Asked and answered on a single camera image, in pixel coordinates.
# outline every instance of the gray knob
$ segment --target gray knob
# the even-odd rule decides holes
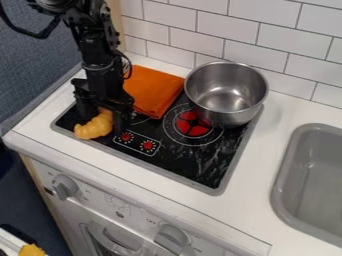
[[[190,241],[180,229],[169,224],[163,225],[154,242],[179,256],[196,256],[194,249],[189,245]]]
[[[52,187],[62,201],[75,196],[79,191],[76,182],[64,174],[59,174],[53,179]]]

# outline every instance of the white countertop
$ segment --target white countertop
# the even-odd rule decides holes
[[[182,77],[190,72],[138,55],[129,54],[129,57],[133,63]],[[84,77],[83,72],[77,77]],[[72,91],[70,83],[62,86],[7,133],[5,143],[21,152],[29,152],[36,144],[45,145],[44,151],[31,155],[49,158],[49,154],[56,153],[55,160],[51,160],[55,162],[71,156],[78,160],[74,162],[78,175],[106,183],[152,209],[170,212],[172,217],[195,225],[221,241],[229,243],[234,239],[225,235],[233,227],[271,244],[271,256],[342,255],[341,248],[284,224],[273,212],[269,200],[292,132],[306,123],[342,128],[342,110],[271,92],[227,189],[213,197],[52,131],[51,122],[74,101]],[[94,171],[82,174],[77,171],[81,165],[92,166]]]

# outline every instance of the yellow plush toy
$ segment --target yellow plush toy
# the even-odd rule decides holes
[[[113,130],[113,112],[99,108],[100,114],[86,125],[76,124],[74,127],[75,136],[83,140],[96,139],[108,135]]]
[[[45,252],[37,247],[35,244],[24,245],[20,252],[19,256],[45,256]]]

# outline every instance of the orange towel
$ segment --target orange towel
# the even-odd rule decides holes
[[[135,99],[137,112],[160,119],[181,93],[183,85],[181,77],[134,65],[133,75],[125,81],[124,89]]]

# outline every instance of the red burner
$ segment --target red burner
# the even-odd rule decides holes
[[[144,141],[143,147],[144,147],[145,150],[151,150],[153,148],[152,141],[149,141],[149,140]]]
[[[123,134],[121,135],[121,139],[122,139],[122,141],[124,141],[124,142],[130,141],[131,138],[132,138],[131,134],[129,134],[129,133],[127,133],[127,132],[125,132],[125,133],[123,133]]]
[[[191,110],[183,112],[177,117],[176,128],[182,135],[191,137],[201,137],[211,130],[210,124]]]

